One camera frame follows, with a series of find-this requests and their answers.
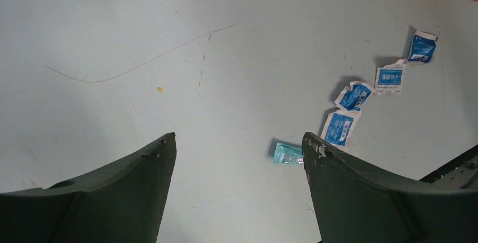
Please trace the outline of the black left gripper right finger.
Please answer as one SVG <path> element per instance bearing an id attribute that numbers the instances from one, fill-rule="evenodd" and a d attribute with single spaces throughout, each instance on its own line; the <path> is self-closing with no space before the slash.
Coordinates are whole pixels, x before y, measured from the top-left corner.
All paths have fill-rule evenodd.
<path id="1" fill-rule="evenodd" d="M 311 132 L 302 151 L 322 242 L 477 241 L 477 189 L 397 175 Z"/>

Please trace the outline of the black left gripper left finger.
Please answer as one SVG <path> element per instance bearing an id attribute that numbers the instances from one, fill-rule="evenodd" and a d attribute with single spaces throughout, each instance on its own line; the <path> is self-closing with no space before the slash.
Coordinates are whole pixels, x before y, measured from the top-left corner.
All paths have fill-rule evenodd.
<path id="1" fill-rule="evenodd" d="M 156 242 L 176 160 L 173 132 L 89 173 L 1 194 L 2 242 Z"/>

